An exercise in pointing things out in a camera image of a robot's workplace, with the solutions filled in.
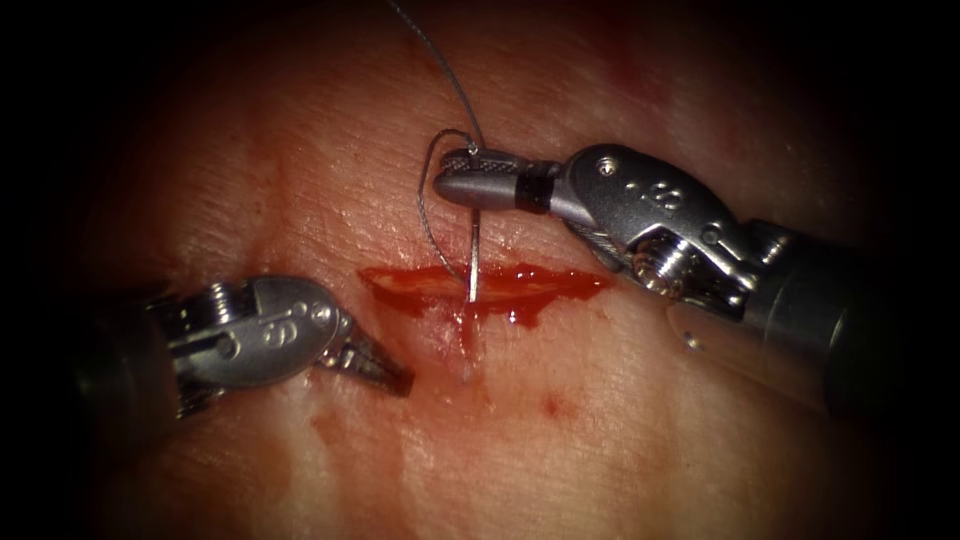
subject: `skin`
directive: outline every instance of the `skin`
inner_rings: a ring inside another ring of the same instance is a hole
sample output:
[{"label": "skin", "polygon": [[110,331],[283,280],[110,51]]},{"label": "skin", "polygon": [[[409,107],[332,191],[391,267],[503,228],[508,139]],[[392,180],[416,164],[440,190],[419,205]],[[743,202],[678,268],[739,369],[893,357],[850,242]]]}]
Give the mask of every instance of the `skin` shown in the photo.
[{"label": "skin", "polygon": [[[537,328],[486,319],[477,358],[449,325],[374,301],[358,270],[436,264],[417,174],[436,131],[468,125],[415,36],[381,6],[359,9],[231,28],[191,50],[123,131],[104,169],[122,181],[77,202],[82,226],[57,234],[79,290],[313,278],[416,370],[413,394],[319,371],[228,394],[91,481],[85,527],[104,538],[877,533],[893,486],[886,448],[686,351],[664,304],[626,281],[558,300]],[[871,171],[822,103],[764,77],[770,66],[709,17],[616,9],[615,21],[596,6],[411,11],[490,147],[563,160],[616,142],[690,172],[742,219],[874,242],[882,216],[859,180]],[[427,212],[466,260],[468,212],[432,194]],[[540,216],[487,213],[482,242],[491,267],[604,272]]]}]

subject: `blood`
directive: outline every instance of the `blood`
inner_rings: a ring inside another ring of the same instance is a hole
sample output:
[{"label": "blood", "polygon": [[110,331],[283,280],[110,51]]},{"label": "blood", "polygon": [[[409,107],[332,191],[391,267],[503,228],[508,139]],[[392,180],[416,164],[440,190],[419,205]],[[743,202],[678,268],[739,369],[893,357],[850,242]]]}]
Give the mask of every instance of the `blood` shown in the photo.
[{"label": "blood", "polygon": [[419,386],[424,369],[443,366],[456,386],[478,388],[478,403],[489,401],[479,369],[485,353],[480,328],[488,317],[504,316],[510,324],[534,328],[552,302],[587,300],[611,284],[609,278],[587,272],[530,264],[481,268],[477,301],[468,303],[464,283],[442,266],[366,268],[359,275],[374,299],[389,308],[379,314],[381,325],[401,356],[414,363]]},{"label": "blood", "polygon": [[610,286],[608,278],[587,272],[554,272],[519,264],[482,270],[477,301],[467,303],[463,283],[441,266],[416,270],[367,268],[359,274],[379,302],[410,316],[419,317],[428,309],[439,308],[450,319],[463,323],[506,315],[510,323],[526,328],[537,326],[540,312],[555,300],[587,300]]}]

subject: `red blood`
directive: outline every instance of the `red blood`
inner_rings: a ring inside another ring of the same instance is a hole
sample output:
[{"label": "red blood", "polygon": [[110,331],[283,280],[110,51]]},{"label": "red blood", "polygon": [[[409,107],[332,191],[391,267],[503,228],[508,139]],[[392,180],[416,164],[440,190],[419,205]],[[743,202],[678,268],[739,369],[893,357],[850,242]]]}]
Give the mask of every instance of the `red blood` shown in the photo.
[{"label": "red blood", "polygon": [[608,278],[586,272],[553,272],[520,264],[482,270],[477,301],[467,304],[464,284],[440,266],[366,268],[359,274],[378,301],[411,316],[421,316],[428,308],[441,308],[458,322],[503,314],[511,323],[528,328],[537,325],[537,315],[554,300],[586,300],[610,286]]}]

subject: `screw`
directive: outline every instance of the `screw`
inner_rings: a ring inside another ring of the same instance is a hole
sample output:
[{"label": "screw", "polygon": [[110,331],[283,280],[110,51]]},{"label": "screw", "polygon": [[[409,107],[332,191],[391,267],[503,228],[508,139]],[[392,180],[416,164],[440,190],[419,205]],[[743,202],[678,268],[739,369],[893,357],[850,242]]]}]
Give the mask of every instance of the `screw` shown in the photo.
[{"label": "screw", "polygon": [[613,176],[617,172],[617,160],[611,157],[601,158],[597,162],[597,172],[600,176]]},{"label": "screw", "polygon": [[716,245],[720,241],[720,229],[715,225],[708,225],[703,229],[703,232],[700,233],[700,238],[710,246]]}]

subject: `wound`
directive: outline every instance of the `wound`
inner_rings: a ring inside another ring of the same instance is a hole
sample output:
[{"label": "wound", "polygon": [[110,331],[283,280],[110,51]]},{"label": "wound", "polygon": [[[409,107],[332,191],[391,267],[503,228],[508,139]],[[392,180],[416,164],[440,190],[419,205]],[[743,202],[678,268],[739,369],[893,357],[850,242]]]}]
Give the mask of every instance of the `wound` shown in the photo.
[{"label": "wound", "polygon": [[447,311],[451,319],[460,314],[481,319],[504,315],[510,323],[527,328],[537,326],[540,312],[554,301],[587,300],[610,286],[608,278],[587,272],[553,272],[520,264],[482,269],[477,301],[467,304],[463,283],[440,266],[417,270],[367,268],[359,274],[377,301],[410,316],[422,316],[430,309]]},{"label": "wound", "polygon": [[[418,381],[425,368],[439,365],[461,385],[482,383],[480,328],[490,316],[534,328],[553,302],[587,300],[611,284],[609,278],[576,270],[554,272],[529,264],[487,268],[480,271],[477,301],[467,303],[463,282],[440,266],[367,268],[359,275],[374,299],[390,308],[380,313],[381,325],[418,364]],[[420,361],[425,356],[426,365]]]}]

